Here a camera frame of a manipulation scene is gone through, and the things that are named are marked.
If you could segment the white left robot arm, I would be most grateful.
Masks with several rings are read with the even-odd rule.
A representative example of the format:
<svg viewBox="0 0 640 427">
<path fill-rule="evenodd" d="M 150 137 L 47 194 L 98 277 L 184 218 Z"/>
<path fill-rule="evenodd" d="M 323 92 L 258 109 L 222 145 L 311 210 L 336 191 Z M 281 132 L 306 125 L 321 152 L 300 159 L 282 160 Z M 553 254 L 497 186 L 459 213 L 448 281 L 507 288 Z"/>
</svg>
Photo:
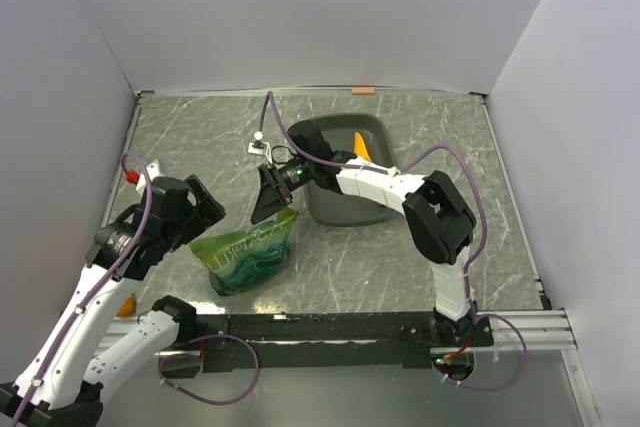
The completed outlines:
<svg viewBox="0 0 640 427">
<path fill-rule="evenodd" d="M 97 351 L 149 270 L 225 216 L 195 175 L 154 175 L 138 189 L 140 202 L 96 233 L 75 292 L 41 350 L 15 381 L 2 384 L 1 412 L 12 425 L 94 426 L 107 400 L 149 357 L 196 340 L 195 308 L 167 295 L 138 326 Z"/>
</svg>

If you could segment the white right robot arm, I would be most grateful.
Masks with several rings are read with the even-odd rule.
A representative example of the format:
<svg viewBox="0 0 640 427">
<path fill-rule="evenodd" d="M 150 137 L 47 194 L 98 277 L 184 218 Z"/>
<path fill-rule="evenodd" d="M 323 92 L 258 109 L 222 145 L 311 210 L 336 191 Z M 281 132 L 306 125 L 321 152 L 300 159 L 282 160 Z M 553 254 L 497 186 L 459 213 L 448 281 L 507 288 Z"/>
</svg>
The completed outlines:
<svg viewBox="0 0 640 427">
<path fill-rule="evenodd" d="M 353 152 L 332 149 L 315 130 L 299 132 L 295 138 L 303 145 L 295 148 L 288 162 L 258 166 L 259 192 L 251 223 L 283 211 L 292 203 L 293 192 L 310 182 L 403 215 L 416 249 L 433 264 L 438 337 L 448 345 L 462 343 L 474 319 L 468 261 L 477 221 L 448 175 L 434 171 L 420 176 L 384 168 Z"/>
</svg>

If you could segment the green litter bag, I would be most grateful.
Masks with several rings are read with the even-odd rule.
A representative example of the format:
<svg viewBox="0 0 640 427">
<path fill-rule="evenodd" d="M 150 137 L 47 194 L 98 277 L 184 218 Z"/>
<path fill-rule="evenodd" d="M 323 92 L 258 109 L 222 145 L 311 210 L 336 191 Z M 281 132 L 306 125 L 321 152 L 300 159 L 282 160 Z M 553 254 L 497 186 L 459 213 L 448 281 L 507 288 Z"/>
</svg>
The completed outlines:
<svg viewBox="0 0 640 427">
<path fill-rule="evenodd" d="M 209 271 L 209 280 L 220 296 L 252 290 L 283 267 L 291 248 L 289 236 L 299 212 L 285 208 L 273 219 L 250 230 L 238 230 L 189 243 L 192 254 Z"/>
</svg>

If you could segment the yellow plastic scoop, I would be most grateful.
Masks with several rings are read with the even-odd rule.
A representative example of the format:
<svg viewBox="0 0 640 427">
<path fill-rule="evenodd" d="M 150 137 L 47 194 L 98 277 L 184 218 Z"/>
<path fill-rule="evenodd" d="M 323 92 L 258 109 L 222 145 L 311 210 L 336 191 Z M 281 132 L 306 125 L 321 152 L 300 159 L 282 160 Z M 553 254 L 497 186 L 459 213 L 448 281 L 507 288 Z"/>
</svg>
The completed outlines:
<svg viewBox="0 0 640 427">
<path fill-rule="evenodd" d="M 372 162 L 364 137 L 360 132 L 354 133 L 353 152 L 367 162 Z"/>
</svg>

